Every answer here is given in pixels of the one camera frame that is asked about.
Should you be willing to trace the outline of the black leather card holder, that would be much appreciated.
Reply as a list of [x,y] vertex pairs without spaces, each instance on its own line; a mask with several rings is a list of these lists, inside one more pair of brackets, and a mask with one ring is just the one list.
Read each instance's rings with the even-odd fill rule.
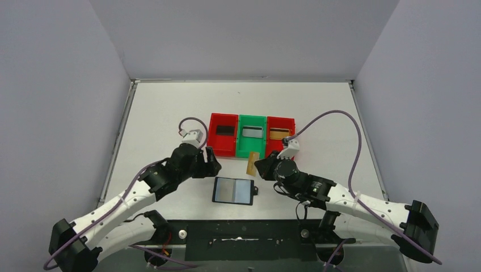
[[216,177],[212,202],[252,206],[259,189],[254,180]]

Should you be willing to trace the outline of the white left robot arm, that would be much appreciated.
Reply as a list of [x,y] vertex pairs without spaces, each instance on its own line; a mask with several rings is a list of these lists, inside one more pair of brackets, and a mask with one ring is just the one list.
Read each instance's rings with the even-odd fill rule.
[[139,242],[162,242],[168,237],[167,221],[157,211],[132,222],[128,218],[174,192],[185,180],[215,177],[221,170],[213,148],[182,143],[169,158],[139,171],[128,187],[96,210],[52,229],[50,257],[44,270],[93,271],[110,254]]

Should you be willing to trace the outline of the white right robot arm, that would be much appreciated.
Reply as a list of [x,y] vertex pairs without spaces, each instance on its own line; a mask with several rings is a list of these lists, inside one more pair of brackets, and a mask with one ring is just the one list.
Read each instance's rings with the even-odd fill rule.
[[323,240],[383,243],[417,262],[441,263],[434,256],[439,223],[425,203],[395,203],[355,193],[332,180],[300,171],[294,160],[280,159],[276,151],[254,166],[262,179],[281,188],[282,195],[324,210],[319,226]]

